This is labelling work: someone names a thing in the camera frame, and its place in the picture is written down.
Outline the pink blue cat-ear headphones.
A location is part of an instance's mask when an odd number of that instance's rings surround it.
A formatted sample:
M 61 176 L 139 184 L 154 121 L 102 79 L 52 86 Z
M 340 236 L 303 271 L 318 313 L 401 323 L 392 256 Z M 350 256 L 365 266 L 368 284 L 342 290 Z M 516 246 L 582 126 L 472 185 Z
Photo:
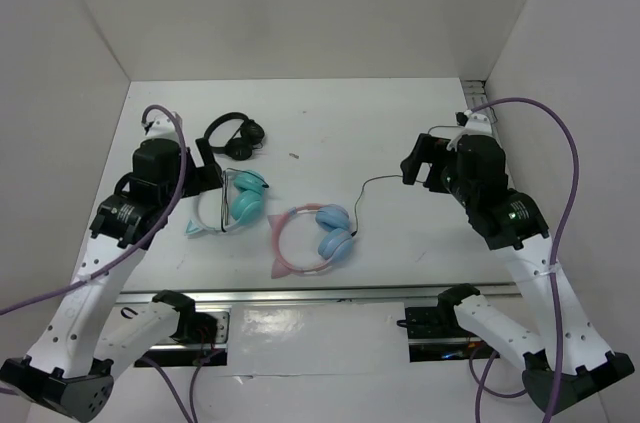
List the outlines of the pink blue cat-ear headphones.
M 327 273 L 344 263 L 354 248 L 349 212 L 340 205 L 308 203 L 267 220 L 273 280 Z

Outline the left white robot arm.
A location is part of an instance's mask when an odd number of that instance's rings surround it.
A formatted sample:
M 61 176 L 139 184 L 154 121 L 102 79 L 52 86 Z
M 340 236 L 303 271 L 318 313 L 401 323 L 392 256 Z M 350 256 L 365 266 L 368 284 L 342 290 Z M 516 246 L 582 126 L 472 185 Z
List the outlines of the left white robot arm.
M 196 166 L 189 150 L 166 138 L 143 141 L 132 170 L 116 183 L 89 227 L 78 289 L 61 301 L 42 336 L 23 357 L 9 358 L 1 381 L 17 395 L 76 422 L 104 409 L 118 377 L 157 343 L 213 344 L 217 319 L 195 301 L 162 290 L 117 330 L 103 328 L 122 288 L 150 247 L 145 234 L 172 200 L 222 186 L 221 170 L 202 139 Z

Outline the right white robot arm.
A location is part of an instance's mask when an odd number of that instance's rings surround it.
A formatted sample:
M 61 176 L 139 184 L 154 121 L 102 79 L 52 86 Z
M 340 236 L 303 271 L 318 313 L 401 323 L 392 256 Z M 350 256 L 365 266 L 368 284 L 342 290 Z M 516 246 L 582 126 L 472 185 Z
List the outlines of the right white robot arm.
M 535 201 L 510 187 L 499 143 L 479 134 L 456 141 L 421 134 L 400 165 L 403 183 L 414 184 L 424 164 L 430 167 L 425 188 L 451 195 L 464 208 L 473 230 L 504 262 L 537 327 L 528 330 L 479 289 L 460 284 L 438 296 L 440 330 L 465 330 L 484 340 L 520 370 L 536 406 L 552 414 L 630 376 L 630 357 L 598 334 L 553 256 L 554 241 Z

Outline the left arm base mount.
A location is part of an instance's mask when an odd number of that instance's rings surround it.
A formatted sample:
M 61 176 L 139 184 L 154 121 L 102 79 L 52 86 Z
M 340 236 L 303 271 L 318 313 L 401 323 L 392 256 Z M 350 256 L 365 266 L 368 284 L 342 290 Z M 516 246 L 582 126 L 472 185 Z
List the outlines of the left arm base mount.
M 134 366 L 150 367 L 151 363 L 162 368 L 226 366 L 229 334 L 228 310 L 196 309 L 195 322 L 190 328 L 161 339 Z

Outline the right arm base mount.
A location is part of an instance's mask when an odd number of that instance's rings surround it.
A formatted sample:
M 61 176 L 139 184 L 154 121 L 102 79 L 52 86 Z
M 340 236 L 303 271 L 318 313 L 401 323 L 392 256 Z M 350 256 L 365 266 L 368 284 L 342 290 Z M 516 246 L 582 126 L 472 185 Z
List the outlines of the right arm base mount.
M 463 361 L 473 352 L 486 359 L 491 354 L 486 343 L 472 333 L 445 324 L 435 307 L 406 307 L 396 325 L 406 331 L 412 363 Z

